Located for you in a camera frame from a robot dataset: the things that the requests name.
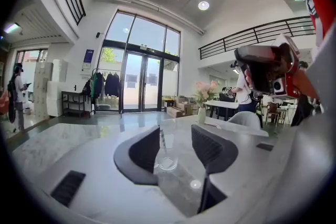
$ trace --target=black chair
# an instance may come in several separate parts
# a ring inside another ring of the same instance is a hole
[[[224,102],[234,102],[235,99],[234,98],[230,98],[228,96],[226,96],[223,93],[219,94],[219,100],[220,101],[224,101]],[[219,111],[219,116],[224,117],[226,116],[226,108],[219,108],[216,110],[216,114],[218,115],[218,111]],[[236,114],[236,109],[228,109],[228,117],[231,118],[233,117],[233,115]]]

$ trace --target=ceiling pipe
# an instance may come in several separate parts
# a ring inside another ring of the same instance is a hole
[[[147,1],[147,0],[115,0],[115,1],[119,1],[119,2],[126,2],[126,3],[134,3],[134,4],[138,4],[140,6],[143,7],[147,7],[150,9],[153,9],[157,12],[160,12],[164,15],[168,15],[171,18],[179,21],[180,23],[184,24],[185,26],[191,28],[192,30],[196,31],[198,34],[203,35],[205,33],[205,31],[201,28],[199,28],[197,25],[193,24],[192,22],[188,21],[187,19],[184,19],[183,17],[175,14],[174,12],[166,9],[165,7],[162,7],[161,5],[158,5],[156,3]]]

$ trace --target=camera lens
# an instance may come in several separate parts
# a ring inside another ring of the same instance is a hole
[[[279,82],[274,82],[273,87],[278,91],[281,89],[281,84]]]

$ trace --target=glass door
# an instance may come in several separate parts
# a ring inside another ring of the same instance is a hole
[[[123,82],[123,111],[156,111],[160,59],[127,52]]]

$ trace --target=person in white shirt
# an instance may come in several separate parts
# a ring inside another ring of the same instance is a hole
[[[236,93],[236,98],[239,103],[238,110],[239,112],[250,111],[256,113],[255,103],[252,102],[250,97],[251,89],[246,83],[245,76],[239,66],[236,67],[236,70],[239,72],[237,86],[231,89],[231,92]]]
[[[21,80],[21,72],[22,68],[20,66],[16,66],[14,69],[13,79],[15,83],[15,90],[16,90],[16,101],[15,101],[15,108],[18,113],[18,122],[19,122],[19,130],[23,131],[25,129],[24,127],[24,118],[23,118],[23,91],[27,90],[27,87],[23,85]]]

